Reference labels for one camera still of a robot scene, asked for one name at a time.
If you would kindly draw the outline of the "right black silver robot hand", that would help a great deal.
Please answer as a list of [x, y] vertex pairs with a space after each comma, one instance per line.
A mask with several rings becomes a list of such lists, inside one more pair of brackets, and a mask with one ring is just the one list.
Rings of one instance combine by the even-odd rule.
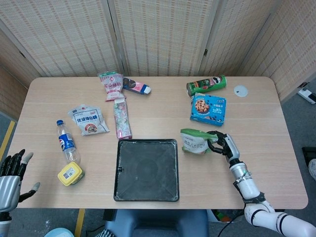
[[207, 133], [210, 135], [217, 135], [218, 140], [215, 143], [220, 146], [220, 148], [215, 147], [210, 142], [210, 139], [208, 139], [207, 143], [211, 151], [224, 155], [226, 157], [227, 162], [230, 164], [230, 166], [241, 163], [241, 161], [239, 160], [239, 156], [240, 156], [239, 150], [236, 147], [232, 137], [229, 134], [224, 134], [219, 131], [209, 131]]

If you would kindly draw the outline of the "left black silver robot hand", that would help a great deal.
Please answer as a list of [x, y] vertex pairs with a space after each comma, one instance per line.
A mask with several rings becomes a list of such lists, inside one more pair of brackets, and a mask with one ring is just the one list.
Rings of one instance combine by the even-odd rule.
[[21, 184], [30, 159], [34, 153], [24, 155], [25, 150], [7, 156], [0, 164], [0, 211], [14, 210], [17, 205], [33, 196], [40, 187], [40, 182], [33, 185], [30, 191], [21, 194]]

